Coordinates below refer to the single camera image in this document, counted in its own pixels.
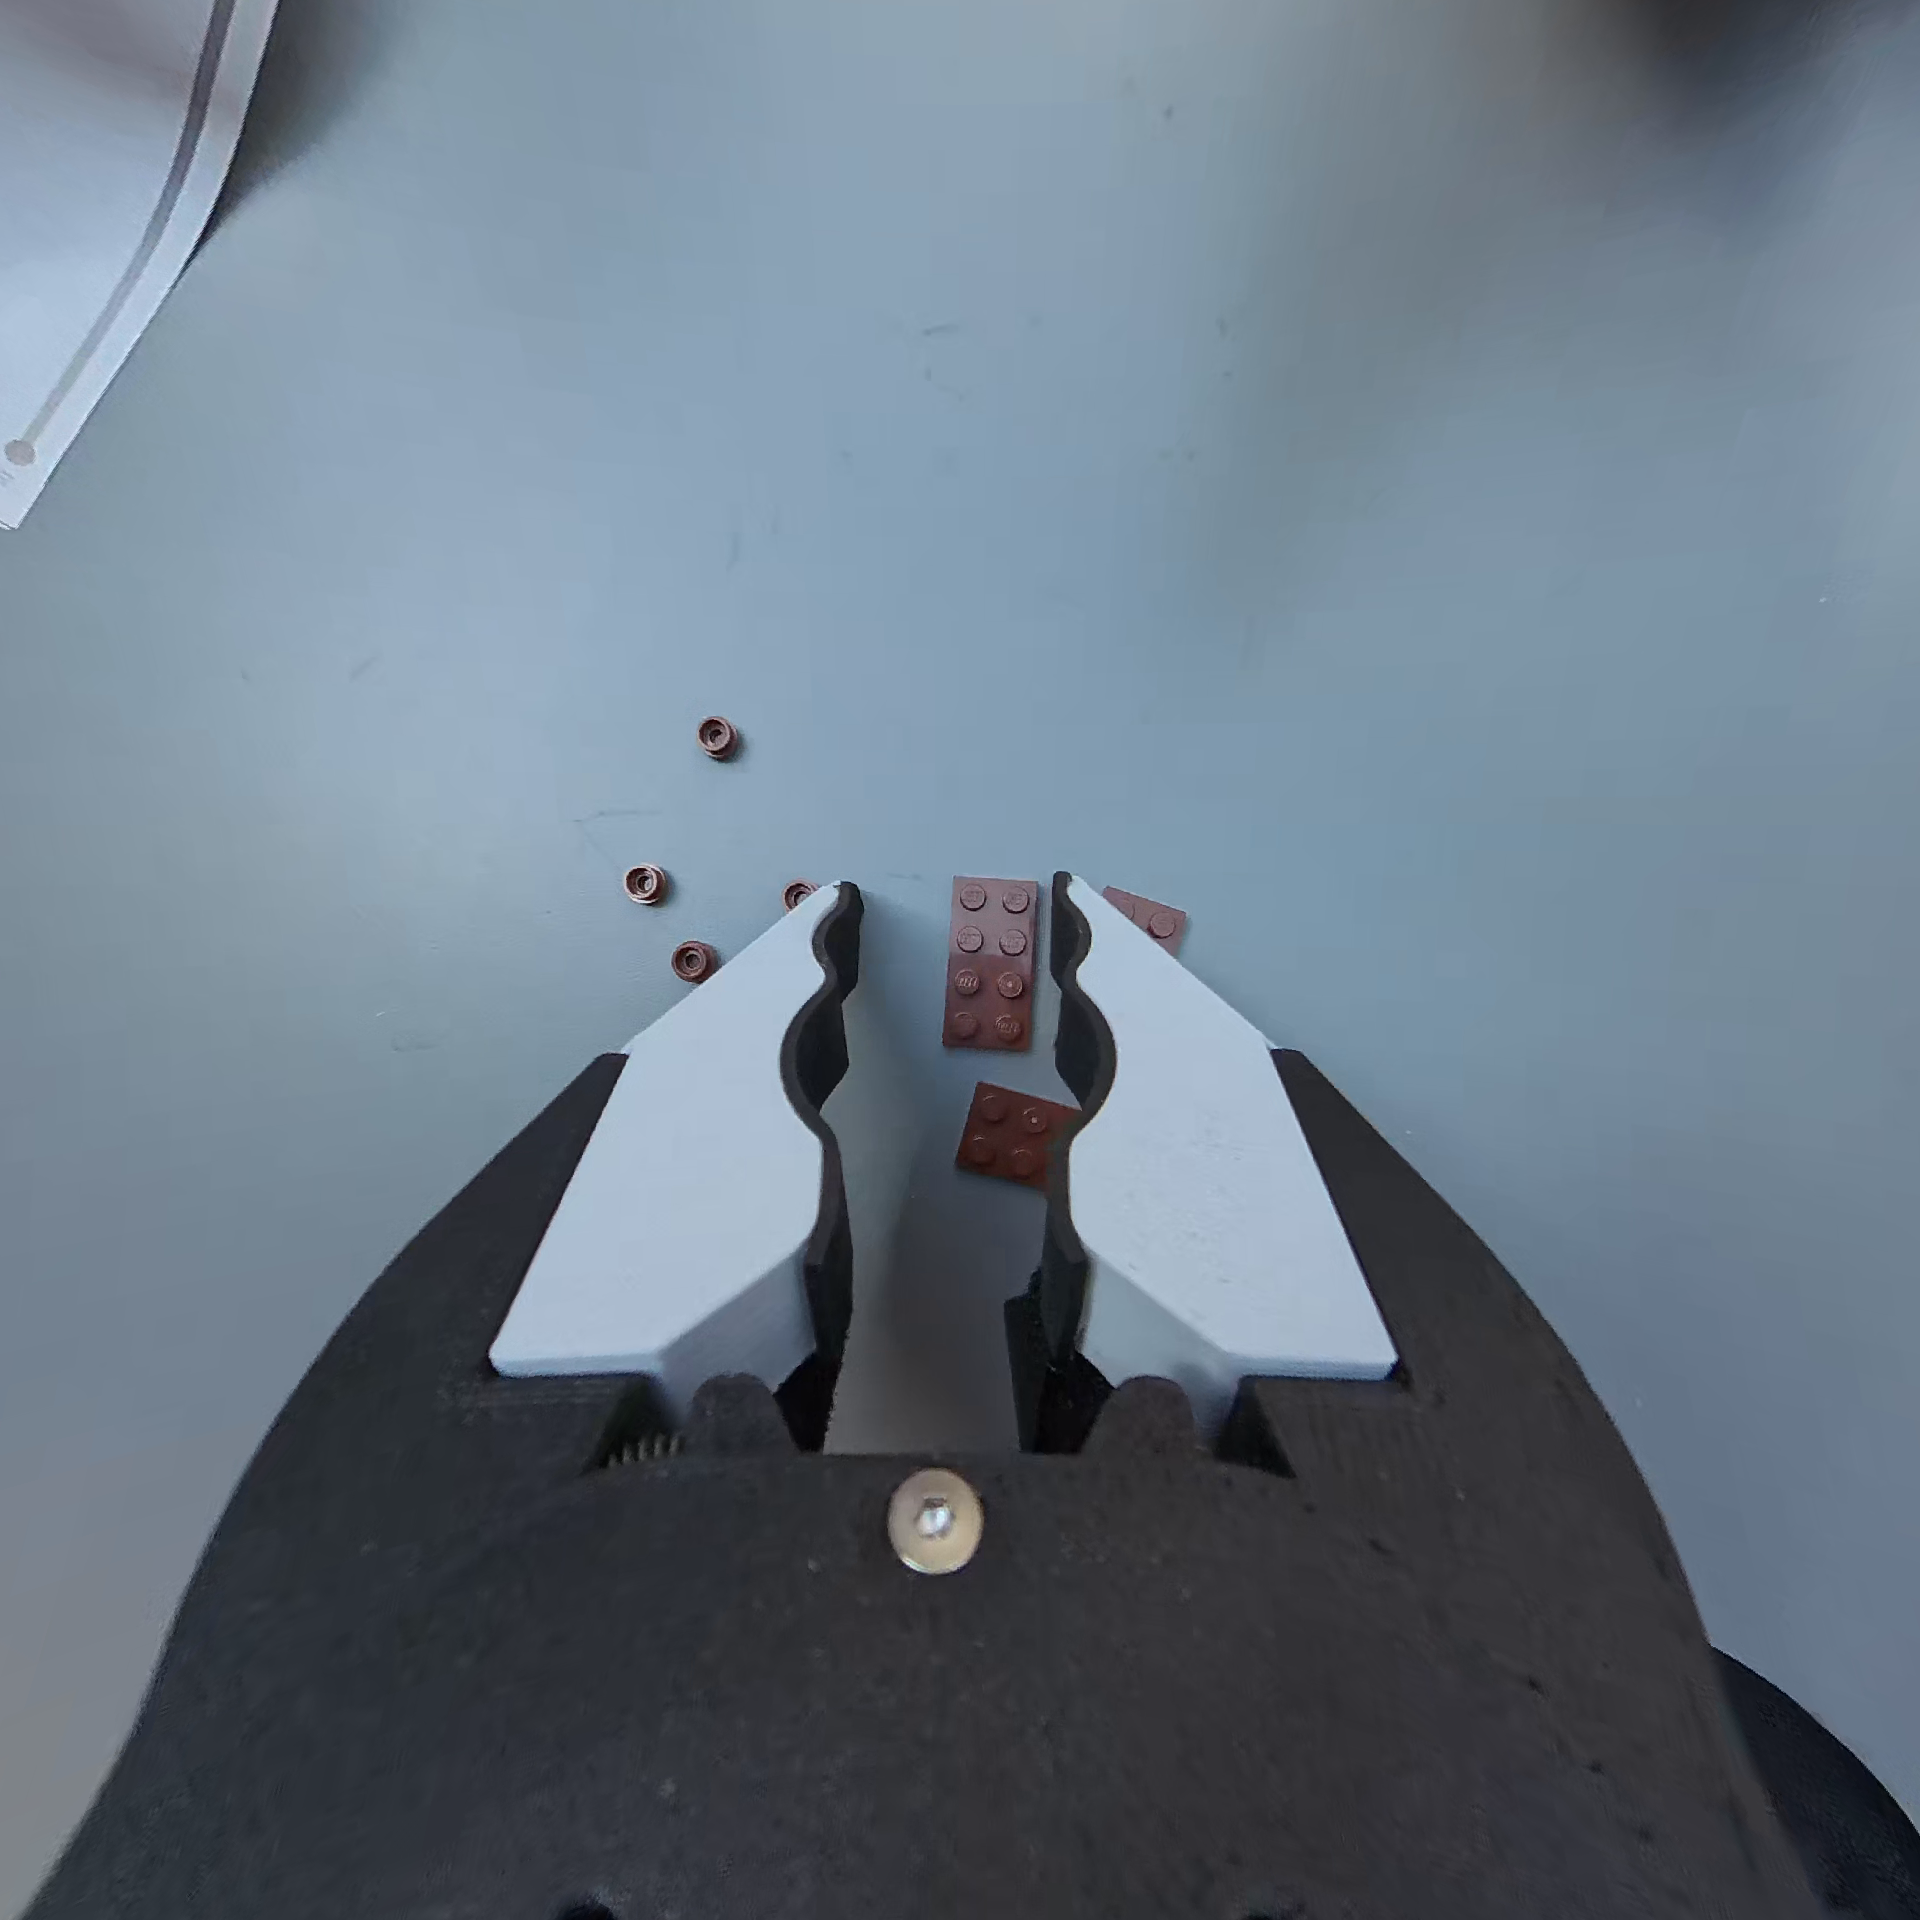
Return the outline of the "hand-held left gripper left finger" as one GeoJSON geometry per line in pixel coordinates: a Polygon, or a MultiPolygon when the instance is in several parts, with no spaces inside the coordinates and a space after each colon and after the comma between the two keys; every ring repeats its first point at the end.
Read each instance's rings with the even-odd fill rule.
{"type": "Polygon", "coordinates": [[[864,900],[825,884],[622,1050],[489,1361],[508,1379],[751,1377],[832,1397],[852,1233],[825,1115],[847,1075],[864,900]]]}

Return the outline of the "brown two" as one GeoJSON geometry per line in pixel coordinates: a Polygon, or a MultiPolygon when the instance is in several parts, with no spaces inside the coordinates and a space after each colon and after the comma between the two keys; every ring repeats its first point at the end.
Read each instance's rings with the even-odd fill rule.
{"type": "Polygon", "coordinates": [[[945,1050],[1025,1051],[1034,1036],[1040,886],[954,875],[943,962],[945,1050]]]}
{"type": "Polygon", "coordinates": [[[976,1177],[1042,1190],[1053,1147],[1078,1117],[1070,1101],[976,1081],[952,1163],[976,1177]]]}

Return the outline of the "brick instruction booklet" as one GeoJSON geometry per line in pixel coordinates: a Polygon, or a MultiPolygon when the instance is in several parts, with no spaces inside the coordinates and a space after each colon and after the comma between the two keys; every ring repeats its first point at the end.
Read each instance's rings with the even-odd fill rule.
{"type": "Polygon", "coordinates": [[[2,5],[7,531],[191,258],[273,14],[273,3],[2,5]]]}

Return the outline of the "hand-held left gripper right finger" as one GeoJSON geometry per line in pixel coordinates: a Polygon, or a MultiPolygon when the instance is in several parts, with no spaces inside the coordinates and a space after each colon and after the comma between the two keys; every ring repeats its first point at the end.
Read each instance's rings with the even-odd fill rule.
{"type": "Polygon", "coordinates": [[[1182,1389],[1389,1379],[1393,1340],[1263,1034],[1068,870],[1047,958],[1078,1104],[1047,1177],[1052,1362],[1182,1389]]]}

